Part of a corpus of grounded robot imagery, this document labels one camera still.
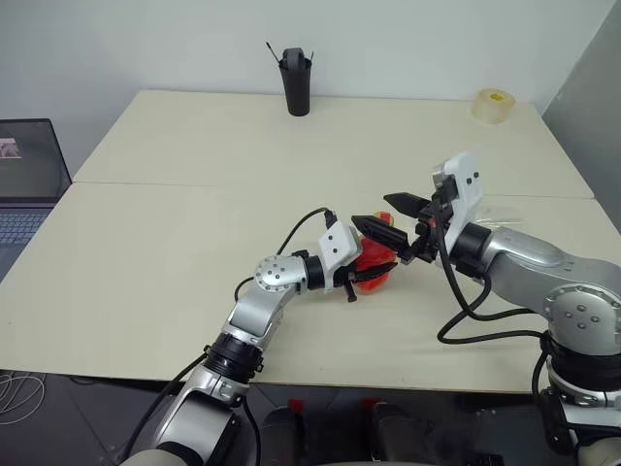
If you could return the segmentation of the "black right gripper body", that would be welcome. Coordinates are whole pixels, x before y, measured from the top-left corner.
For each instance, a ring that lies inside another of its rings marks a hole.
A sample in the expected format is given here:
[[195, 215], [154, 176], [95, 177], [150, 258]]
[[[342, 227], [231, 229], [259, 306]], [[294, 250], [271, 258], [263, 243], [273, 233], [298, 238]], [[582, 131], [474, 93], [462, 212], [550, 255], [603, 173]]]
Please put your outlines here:
[[434, 262], [439, 254], [437, 222], [434, 216], [436, 202], [422, 197], [406, 194], [407, 216], [415, 218], [414, 232], [417, 238], [409, 246], [406, 259], [420, 259], [427, 263]]

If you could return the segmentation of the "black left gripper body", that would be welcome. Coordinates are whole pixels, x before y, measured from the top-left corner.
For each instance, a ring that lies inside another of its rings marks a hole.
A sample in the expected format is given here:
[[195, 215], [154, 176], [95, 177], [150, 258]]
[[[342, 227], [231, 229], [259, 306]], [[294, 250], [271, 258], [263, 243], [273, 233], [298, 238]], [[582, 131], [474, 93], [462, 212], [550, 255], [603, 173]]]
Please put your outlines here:
[[357, 301], [357, 295], [353, 288], [356, 278], [356, 260], [346, 265], [340, 266], [334, 273], [334, 288], [342, 288], [345, 292], [348, 303]]

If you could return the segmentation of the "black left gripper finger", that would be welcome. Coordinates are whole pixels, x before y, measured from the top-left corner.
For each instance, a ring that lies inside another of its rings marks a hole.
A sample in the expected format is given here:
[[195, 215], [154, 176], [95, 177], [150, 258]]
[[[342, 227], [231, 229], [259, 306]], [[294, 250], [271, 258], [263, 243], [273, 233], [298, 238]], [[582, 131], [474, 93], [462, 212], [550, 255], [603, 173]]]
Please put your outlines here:
[[389, 273], [395, 267], [395, 264], [380, 264], [362, 271], [354, 271], [352, 273], [352, 281], [354, 283], [368, 282]]

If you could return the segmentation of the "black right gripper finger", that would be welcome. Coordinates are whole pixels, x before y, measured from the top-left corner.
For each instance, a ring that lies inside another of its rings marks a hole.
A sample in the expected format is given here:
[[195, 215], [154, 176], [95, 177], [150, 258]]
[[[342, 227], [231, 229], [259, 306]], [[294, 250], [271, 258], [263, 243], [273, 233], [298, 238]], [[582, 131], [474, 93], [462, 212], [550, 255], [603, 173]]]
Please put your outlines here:
[[401, 256], [409, 251], [408, 233], [376, 216], [352, 216], [351, 221], [356, 229], [366, 238], [373, 240]]
[[405, 216], [419, 216], [429, 204], [428, 199], [407, 192], [386, 194], [383, 200]]

